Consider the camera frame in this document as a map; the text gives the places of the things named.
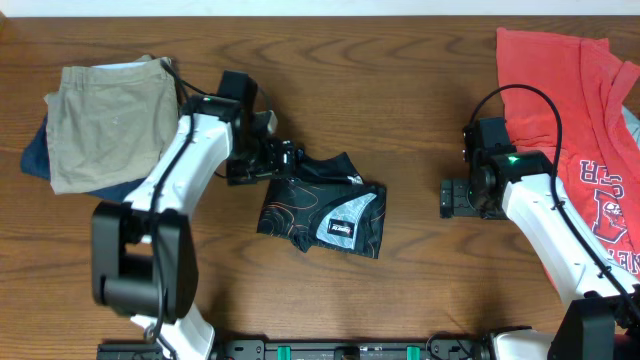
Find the black cycling jersey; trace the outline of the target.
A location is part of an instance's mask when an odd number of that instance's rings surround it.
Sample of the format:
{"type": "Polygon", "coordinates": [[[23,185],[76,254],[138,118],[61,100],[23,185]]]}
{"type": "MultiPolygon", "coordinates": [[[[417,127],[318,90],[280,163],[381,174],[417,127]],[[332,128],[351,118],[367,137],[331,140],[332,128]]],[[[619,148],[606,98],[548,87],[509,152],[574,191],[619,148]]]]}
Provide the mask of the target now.
{"type": "Polygon", "coordinates": [[[296,171],[269,183],[257,232],[305,253],[321,247],[377,259],[387,188],[363,180],[349,156],[316,160],[299,150],[296,171]]]}

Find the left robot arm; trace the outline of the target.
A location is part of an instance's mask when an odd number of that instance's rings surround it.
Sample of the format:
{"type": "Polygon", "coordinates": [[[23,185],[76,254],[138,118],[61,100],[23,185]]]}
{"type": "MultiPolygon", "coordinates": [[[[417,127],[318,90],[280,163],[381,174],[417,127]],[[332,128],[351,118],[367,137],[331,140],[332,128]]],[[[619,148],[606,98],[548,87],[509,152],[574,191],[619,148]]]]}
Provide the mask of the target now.
{"type": "Polygon", "coordinates": [[[92,291],[97,304],[143,330],[110,340],[99,359],[211,359],[215,329],[195,303],[198,267],[193,212],[221,164],[233,185],[291,172],[294,145],[276,135],[271,110],[194,96],[149,176],[123,202],[101,202],[91,218],[92,291]]]}

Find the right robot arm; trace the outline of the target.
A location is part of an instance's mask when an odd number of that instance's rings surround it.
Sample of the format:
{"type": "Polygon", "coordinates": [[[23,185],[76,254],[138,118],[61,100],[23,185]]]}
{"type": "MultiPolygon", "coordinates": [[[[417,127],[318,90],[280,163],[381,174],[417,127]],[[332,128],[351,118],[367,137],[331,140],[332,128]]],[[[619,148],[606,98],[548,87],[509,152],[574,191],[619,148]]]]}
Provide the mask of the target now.
{"type": "Polygon", "coordinates": [[[566,308],[554,333],[494,330],[472,344],[472,358],[637,359],[639,281],[587,227],[555,165],[540,152],[498,154],[470,165],[469,178],[442,181],[441,217],[514,223],[566,308]]]}

